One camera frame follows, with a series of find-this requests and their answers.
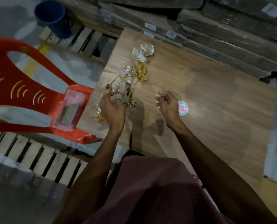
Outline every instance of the label on box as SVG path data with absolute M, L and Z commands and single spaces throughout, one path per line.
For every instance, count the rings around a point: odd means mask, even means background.
M 150 29 L 150 30 L 153 30 L 153 31 L 156 31 L 156 26 L 152 25 L 152 24 L 149 24 L 149 23 L 145 23 L 145 27 Z
M 265 6 L 263 9 L 261 9 L 262 12 L 265 12 L 267 15 L 276 18 L 277 17 L 277 6 L 273 3 L 269 3 L 267 6 Z
M 178 112 L 180 116 L 184 116 L 189 112 L 189 106 L 184 101 L 178 101 Z
M 144 34 L 145 34 L 145 35 L 148 35 L 148 36 L 150 36 L 150 37 L 154 37 L 154 35 L 148 33 L 147 31 L 144 31 Z
M 176 34 L 172 31 L 167 31 L 166 34 L 165 34 L 168 38 L 171 38 L 171 39 L 175 39 L 176 38 Z

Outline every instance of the chair backrest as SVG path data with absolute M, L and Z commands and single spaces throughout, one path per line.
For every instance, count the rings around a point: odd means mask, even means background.
M 25 75 L 8 58 L 9 51 L 26 53 L 68 86 L 76 83 L 32 46 L 14 39 L 0 38 L 0 105 L 24 107 L 48 115 L 56 102 L 63 100 L 64 94 L 50 90 Z

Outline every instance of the hand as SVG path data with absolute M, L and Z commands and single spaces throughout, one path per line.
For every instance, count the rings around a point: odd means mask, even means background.
M 100 109 L 105 120 L 110 126 L 110 130 L 122 133 L 125 123 L 125 108 L 121 99 L 110 100 L 115 92 L 110 92 L 104 95 L 100 101 Z
M 160 96 L 156 96 L 155 99 L 158 103 L 155 104 L 156 107 L 160 107 L 159 111 L 162 113 L 167 126 L 172 130 L 180 125 L 184 125 L 179 117 L 178 111 L 178 100 L 170 91 L 158 91 Z

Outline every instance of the pink cloth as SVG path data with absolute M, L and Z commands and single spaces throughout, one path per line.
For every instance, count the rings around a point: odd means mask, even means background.
M 129 156 L 106 185 L 103 206 L 84 223 L 233 223 L 177 159 Z

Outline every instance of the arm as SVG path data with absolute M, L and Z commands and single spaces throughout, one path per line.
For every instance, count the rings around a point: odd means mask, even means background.
M 125 109 L 122 101 L 117 99 L 114 105 L 110 100 L 113 94 L 106 94 L 100 102 L 101 112 L 110 126 L 108 134 L 72 185 L 54 224 L 82 223 L 98 209 L 115 148 L 125 123 Z
M 220 212 L 237 224 L 277 223 L 256 192 L 224 161 L 208 149 L 185 126 L 178 114 L 178 101 L 171 92 L 157 96 L 167 126 L 176 134 L 198 177 Z

